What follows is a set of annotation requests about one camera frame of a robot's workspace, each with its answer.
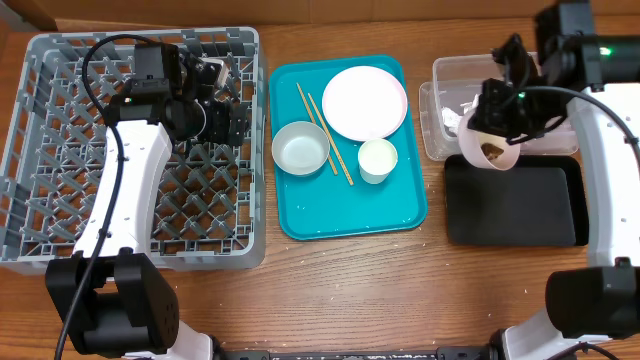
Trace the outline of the brown food scrap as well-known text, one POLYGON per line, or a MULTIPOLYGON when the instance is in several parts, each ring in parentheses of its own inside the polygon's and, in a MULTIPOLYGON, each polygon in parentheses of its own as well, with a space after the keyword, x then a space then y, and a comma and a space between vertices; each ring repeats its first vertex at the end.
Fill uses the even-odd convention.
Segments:
POLYGON ((492 143, 483 143, 481 145, 481 151, 488 161, 494 161, 504 153, 504 149, 492 143))

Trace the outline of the grey bowl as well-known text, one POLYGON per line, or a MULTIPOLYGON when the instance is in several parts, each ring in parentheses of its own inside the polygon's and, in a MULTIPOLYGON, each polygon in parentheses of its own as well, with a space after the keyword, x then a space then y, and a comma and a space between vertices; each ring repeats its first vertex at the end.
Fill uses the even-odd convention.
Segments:
POLYGON ((284 172, 309 176, 328 160, 328 136, 311 122, 297 121, 282 127, 272 142, 272 158, 284 172))

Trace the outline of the clear plastic bin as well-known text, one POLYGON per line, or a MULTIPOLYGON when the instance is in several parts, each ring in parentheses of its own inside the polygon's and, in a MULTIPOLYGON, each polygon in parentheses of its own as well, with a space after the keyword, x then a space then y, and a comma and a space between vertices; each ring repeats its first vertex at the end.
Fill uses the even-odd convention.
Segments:
POLYGON ((490 54, 444 57, 435 60, 432 81, 452 81, 488 78, 502 79, 502 71, 490 54))

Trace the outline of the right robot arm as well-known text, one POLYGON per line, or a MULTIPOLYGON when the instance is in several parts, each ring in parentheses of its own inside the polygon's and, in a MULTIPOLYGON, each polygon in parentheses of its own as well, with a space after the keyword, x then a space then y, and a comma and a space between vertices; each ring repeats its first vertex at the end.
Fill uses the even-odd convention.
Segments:
POLYGON ((539 12, 535 39, 535 55, 518 35, 493 51, 503 76, 484 81, 459 144, 490 168, 478 135, 508 148, 569 122, 586 175, 588 264, 552 274, 544 308, 492 336, 493 359, 568 359, 639 331, 639 39, 599 35, 587 1, 539 12))

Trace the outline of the black tray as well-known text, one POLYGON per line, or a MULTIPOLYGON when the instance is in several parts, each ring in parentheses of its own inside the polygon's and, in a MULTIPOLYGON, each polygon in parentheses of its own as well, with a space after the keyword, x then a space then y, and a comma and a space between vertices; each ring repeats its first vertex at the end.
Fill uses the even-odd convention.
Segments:
POLYGON ((463 156, 445 161, 451 243, 464 246, 585 246, 587 201, 578 161, 526 155, 507 171, 480 169, 463 156))

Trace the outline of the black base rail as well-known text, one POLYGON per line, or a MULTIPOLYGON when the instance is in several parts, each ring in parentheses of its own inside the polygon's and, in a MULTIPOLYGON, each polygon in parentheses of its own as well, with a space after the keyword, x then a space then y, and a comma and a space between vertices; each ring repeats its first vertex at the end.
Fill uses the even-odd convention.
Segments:
POLYGON ((416 351, 351 351, 351 352, 297 352, 228 351, 215 355, 224 360, 497 360, 498 351, 490 345, 444 346, 435 350, 416 351))

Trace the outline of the white cup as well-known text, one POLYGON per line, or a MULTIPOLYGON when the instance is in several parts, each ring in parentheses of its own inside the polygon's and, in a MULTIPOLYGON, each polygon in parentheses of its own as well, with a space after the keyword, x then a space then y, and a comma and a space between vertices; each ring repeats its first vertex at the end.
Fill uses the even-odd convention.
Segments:
POLYGON ((398 162, 395 146, 383 138, 364 142, 358 151, 358 165, 362 179, 369 184, 383 182, 398 162))

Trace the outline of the grey dishwasher rack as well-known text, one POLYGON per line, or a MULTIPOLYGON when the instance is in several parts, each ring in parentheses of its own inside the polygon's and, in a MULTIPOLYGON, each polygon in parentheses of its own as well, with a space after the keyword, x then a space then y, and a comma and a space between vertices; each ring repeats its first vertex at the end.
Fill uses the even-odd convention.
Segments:
MULTIPOLYGON (((158 190, 151 260, 176 271, 245 269, 266 251, 266 59, 251 27, 149 30, 146 37, 220 60, 215 99, 239 144, 179 143, 158 190)), ((134 32, 52 33, 27 47, 1 162, 1 263, 41 274, 73 251, 105 160, 98 107, 132 76, 134 32)))

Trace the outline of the white napkin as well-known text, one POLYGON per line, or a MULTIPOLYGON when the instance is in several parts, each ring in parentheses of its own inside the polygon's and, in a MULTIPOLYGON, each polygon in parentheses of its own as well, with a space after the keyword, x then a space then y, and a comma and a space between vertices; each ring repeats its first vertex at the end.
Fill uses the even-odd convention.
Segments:
POLYGON ((471 110, 473 110, 478 105, 478 101, 479 101, 479 95, 476 94, 474 99, 471 102, 463 103, 461 105, 462 114, 458 114, 454 110, 448 107, 443 107, 441 110, 441 114, 443 117, 443 124, 445 128, 449 132, 451 132, 454 136, 456 136, 458 134, 459 124, 463 116, 466 115, 471 110))

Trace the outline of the teal serving tray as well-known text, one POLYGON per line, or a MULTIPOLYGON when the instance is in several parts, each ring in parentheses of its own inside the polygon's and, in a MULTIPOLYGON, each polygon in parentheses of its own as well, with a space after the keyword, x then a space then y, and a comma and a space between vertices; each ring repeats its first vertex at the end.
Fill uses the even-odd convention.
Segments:
MULTIPOLYGON (((309 119, 300 91, 312 94, 320 110, 330 80, 354 66, 373 66, 405 83, 400 63, 388 55, 322 60, 283 65, 269 84, 271 131, 309 119)), ((279 221, 290 237, 306 241, 415 228, 425 219, 428 206, 412 116, 388 137, 399 160, 379 184, 365 182, 359 172, 358 142, 331 132, 354 182, 348 183, 337 166, 326 164, 309 176, 295 176, 274 167, 279 221)))

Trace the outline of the small pink bowl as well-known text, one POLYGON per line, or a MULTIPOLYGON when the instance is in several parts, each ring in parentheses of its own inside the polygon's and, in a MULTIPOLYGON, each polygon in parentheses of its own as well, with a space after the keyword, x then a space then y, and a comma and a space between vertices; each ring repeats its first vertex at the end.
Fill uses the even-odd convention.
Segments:
POLYGON ((477 168, 499 171, 511 169, 520 156, 520 146, 508 145, 503 137, 470 129, 468 125, 474 113, 474 109, 470 110, 459 123, 457 137, 462 155, 477 168), (501 153, 497 157, 489 159, 482 150, 482 146, 485 144, 489 144, 491 149, 500 149, 501 153))

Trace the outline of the large pink plate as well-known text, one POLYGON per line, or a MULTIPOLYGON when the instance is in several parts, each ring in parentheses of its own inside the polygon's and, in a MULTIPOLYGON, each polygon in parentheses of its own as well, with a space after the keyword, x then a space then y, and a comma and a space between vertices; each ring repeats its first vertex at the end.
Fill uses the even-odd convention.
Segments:
POLYGON ((386 138, 403 123, 408 98, 389 72, 355 66, 335 75, 322 96, 324 118, 339 135, 359 142, 386 138))

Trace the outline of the right wooden chopstick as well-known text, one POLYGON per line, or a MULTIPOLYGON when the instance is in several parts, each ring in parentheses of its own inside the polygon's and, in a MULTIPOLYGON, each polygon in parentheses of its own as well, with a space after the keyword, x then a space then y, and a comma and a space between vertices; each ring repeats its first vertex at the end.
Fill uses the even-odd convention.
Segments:
POLYGON ((339 162, 339 164, 340 164, 340 166, 341 166, 341 168, 342 168, 342 170, 343 170, 343 172, 345 174, 345 177, 346 177, 349 185, 350 186, 354 186, 354 181, 352 179, 352 176, 351 176, 351 174, 350 174, 350 172, 349 172, 349 170, 348 170, 348 168, 347 168, 347 166, 346 166, 346 164, 345 164, 345 162, 344 162, 344 160, 343 160, 343 158, 341 156, 341 153, 340 153, 335 141, 333 140, 331 132, 329 131, 329 128, 328 128, 328 126, 327 126, 327 124, 326 124, 326 122, 324 120, 324 117, 322 116, 318 106, 316 105, 316 102, 315 102, 312 94, 311 93, 307 93, 307 96, 308 96, 309 100, 311 101, 312 107, 313 107, 317 117, 320 120, 322 128, 324 129, 325 133, 327 134, 329 143, 330 143, 330 145, 331 145, 331 147, 332 147, 332 149, 333 149, 333 151, 334 151, 334 153, 335 153, 335 155, 336 155, 336 157, 338 159, 338 162, 339 162))

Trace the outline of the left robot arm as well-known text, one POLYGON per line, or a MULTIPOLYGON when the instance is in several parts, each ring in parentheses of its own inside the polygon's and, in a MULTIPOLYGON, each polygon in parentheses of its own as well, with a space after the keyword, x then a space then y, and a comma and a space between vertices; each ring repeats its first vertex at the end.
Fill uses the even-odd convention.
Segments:
POLYGON ((229 70, 173 44, 137 37, 134 70, 107 105, 106 158, 89 221, 71 256, 51 260, 45 284, 59 340, 81 354, 127 359, 220 359, 220 342, 180 318, 150 258, 162 173, 182 141, 238 146, 246 110, 216 99, 229 70))

